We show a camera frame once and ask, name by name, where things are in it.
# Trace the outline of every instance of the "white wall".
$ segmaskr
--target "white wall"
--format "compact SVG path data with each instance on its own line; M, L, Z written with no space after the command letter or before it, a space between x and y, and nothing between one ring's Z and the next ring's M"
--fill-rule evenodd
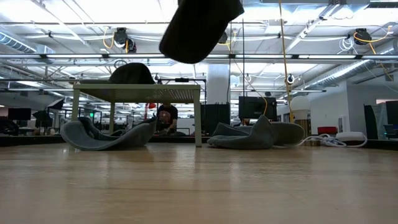
M326 93L310 93L307 97L311 102L311 132L318 134L318 127L338 127L339 117L347 119L346 131L349 131L349 113L346 82L341 82L337 87L325 88ZM277 114L289 112L288 106L278 106Z
M349 123L351 131L366 134L364 105L376 105L376 100L395 100L398 93L384 85L348 85Z

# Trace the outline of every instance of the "light fixture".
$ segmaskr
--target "light fixture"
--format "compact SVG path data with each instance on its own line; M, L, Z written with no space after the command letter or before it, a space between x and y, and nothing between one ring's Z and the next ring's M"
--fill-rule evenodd
M34 88L9 88L9 91L40 91L39 89Z
M398 55L363 55L362 59L398 59Z
M243 55L236 55L236 58L243 58ZM283 55L258 55L258 54L245 54L244 58L269 58L269 59L278 59L283 58ZM292 55L286 55L286 58L292 58Z
M0 54L0 58L41 58L38 54Z
M231 90L232 92L243 92L243 90L242 89L240 89L240 90ZM249 91L254 91L253 89L247 89L246 90L247 92L249 92ZM256 89L256 91L257 92L271 92L271 93L285 93L286 92L286 90L258 90L258 89ZM297 93L324 93L324 92L326 92L326 90L293 90L294 92L297 92Z
M357 55L299 55L299 59L354 59Z
M105 51L107 54L110 54L111 52L109 52L108 50L106 50L106 49L100 49L101 51Z
M73 89L43 89L44 91L73 91Z
M110 58L166 58L162 54L110 54Z
M48 58L102 58L100 54L48 54Z
M18 81L17 83L23 84L23 85L29 85L32 87L43 87L41 84L37 82L31 82L31 81Z
M287 77L287 79L286 79L287 83L290 85L294 83L294 80L295 80L295 78L292 74L289 74L289 77Z

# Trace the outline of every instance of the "desk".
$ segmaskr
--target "desk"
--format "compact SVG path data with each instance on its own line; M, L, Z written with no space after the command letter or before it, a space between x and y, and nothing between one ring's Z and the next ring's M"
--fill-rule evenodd
M132 85L78 84L73 86L72 121L78 119L80 93L111 103L109 132L113 132L115 103L193 103L195 113L195 144L201 147L200 86L199 85Z

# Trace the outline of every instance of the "gray cloth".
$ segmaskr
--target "gray cloth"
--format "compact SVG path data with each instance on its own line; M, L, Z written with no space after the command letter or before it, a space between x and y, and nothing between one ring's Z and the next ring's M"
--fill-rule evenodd
M297 124L270 123L261 116L254 126L231 127L218 124L208 143L229 149L268 149L273 145L297 144L304 137L304 130Z
M139 124L115 140L104 141L89 137L80 121L71 121L61 127L62 138L82 151L110 150L116 147L129 149L148 143L156 130L156 122Z
M217 126L215 133L221 134L222 131L240 135L217 135L210 138L207 143L228 149L269 149L274 144L275 134L265 116L261 116L251 127L250 134L225 125Z

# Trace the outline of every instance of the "wooden table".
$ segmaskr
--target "wooden table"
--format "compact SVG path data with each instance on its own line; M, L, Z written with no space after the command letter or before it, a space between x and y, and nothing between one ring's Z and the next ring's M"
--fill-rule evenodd
M201 147L200 86L199 85L132 85L79 84L73 86L72 121L78 119L80 93L111 103L109 132L113 132L115 103L193 103L195 113L195 144Z

